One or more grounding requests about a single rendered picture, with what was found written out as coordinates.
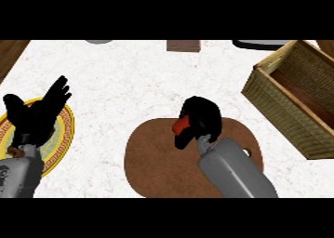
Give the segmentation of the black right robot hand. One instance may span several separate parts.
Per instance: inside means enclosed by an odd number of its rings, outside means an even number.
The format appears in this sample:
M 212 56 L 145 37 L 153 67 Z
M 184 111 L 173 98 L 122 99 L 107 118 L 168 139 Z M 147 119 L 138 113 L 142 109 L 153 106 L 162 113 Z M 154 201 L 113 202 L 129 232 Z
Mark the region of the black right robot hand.
M 215 142 L 222 134 L 222 114 L 215 102 L 193 96 L 185 100 L 179 118 L 188 116 L 190 127 L 179 136 L 175 135 L 175 147 L 182 150 L 194 139 L 210 135 L 209 142 Z

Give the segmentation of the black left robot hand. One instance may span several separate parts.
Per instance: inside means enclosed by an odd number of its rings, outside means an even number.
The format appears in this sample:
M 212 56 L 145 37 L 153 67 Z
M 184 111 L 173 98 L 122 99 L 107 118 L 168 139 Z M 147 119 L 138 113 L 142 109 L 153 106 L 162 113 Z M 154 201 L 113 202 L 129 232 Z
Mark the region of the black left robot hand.
M 45 97 L 30 106 L 24 104 L 17 95 L 8 94 L 4 97 L 8 120 L 15 126 L 11 144 L 14 148 L 27 144 L 41 147 L 48 142 L 57 116 L 72 96 L 67 82 L 67 77 L 61 76 Z

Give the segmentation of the red bell pepper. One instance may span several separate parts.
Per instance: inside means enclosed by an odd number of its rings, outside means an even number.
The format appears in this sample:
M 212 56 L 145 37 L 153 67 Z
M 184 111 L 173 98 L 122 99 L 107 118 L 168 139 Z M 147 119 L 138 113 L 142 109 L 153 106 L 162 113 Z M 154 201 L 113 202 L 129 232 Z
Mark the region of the red bell pepper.
M 188 116 L 185 115 L 182 118 L 178 119 L 178 121 L 175 122 L 175 124 L 172 126 L 172 131 L 173 131 L 175 135 L 179 136 L 184 129 L 188 127 L 190 127 Z

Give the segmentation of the brown oval cutting board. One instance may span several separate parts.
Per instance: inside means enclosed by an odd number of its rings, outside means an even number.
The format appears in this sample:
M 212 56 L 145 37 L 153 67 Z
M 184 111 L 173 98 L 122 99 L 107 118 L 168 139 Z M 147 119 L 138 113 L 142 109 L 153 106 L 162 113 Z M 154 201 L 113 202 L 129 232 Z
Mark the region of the brown oval cutting board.
M 199 167 L 197 141 L 182 150 L 175 147 L 175 121 L 151 119 L 131 134 L 125 158 L 129 185 L 144 197 L 222 198 Z

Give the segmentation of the rectangular wicker basket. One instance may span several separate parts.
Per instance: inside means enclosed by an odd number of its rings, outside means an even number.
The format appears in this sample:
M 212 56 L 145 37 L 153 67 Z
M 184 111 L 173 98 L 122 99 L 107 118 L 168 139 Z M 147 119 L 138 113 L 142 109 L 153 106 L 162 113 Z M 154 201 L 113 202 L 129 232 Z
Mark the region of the rectangular wicker basket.
M 308 159 L 334 158 L 334 59 L 293 40 L 253 66 L 243 94 Z

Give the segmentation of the yellow patterned round plate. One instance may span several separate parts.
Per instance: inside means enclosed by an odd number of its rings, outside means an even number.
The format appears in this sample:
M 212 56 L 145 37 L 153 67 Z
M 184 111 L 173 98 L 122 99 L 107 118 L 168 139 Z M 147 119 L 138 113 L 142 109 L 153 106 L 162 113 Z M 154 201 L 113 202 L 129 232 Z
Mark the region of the yellow patterned round plate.
M 8 114 L 0 116 L 0 160 L 11 158 L 8 155 L 8 147 L 12 143 L 14 129 Z M 70 148 L 75 135 L 75 116 L 70 106 L 66 106 L 54 124 L 54 134 L 41 147 L 42 160 L 45 162 L 43 176 L 60 164 Z

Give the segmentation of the small brown food piece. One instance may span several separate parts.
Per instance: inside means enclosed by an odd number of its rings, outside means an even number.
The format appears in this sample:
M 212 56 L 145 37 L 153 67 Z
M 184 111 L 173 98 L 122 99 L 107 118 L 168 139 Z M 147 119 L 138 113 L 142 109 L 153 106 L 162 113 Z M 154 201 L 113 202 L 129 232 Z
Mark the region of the small brown food piece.
M 26 156 L 26 153 L 23 150 L 14 148 L 12 146 L 8 147 L 8 155 L 11 155 L 14 158 L 21 158 Z

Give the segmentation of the brown wooden panel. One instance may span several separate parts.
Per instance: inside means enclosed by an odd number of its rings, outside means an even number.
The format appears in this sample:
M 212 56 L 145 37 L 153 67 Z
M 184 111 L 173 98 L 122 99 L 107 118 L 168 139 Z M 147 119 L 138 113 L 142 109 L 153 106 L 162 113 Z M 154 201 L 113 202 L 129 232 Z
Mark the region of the brown wooden panel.
M 0 84 L 29 43 L 30 40 L 0 40 Z

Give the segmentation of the brown wooden block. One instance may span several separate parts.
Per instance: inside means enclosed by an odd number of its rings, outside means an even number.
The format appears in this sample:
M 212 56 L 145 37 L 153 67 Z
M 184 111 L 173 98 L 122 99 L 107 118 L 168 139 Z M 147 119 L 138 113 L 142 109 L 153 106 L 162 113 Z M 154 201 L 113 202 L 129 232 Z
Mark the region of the brown wooden block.
M 199 52 L 202 42 L 199 40 L 168 40 L 168 51 Z

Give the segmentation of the black rimmed grey pan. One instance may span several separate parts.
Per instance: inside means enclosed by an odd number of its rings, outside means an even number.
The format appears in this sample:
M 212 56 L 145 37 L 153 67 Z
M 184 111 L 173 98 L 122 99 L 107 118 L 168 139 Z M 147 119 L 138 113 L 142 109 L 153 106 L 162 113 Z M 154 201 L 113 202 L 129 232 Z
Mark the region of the black rimmed grey pan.
M 238 48 L 255 50 L 278 50 L 289 40 L 234 40 L 233 45 Z

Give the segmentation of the brown wooden corner piece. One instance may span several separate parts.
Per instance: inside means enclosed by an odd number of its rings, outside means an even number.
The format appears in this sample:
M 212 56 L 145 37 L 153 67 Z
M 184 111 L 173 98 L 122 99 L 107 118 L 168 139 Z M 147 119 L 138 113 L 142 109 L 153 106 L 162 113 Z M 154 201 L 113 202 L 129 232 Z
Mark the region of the brown wooden corner piece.
M 317 41 L 323 52 L 334 59 L 334 40 Z

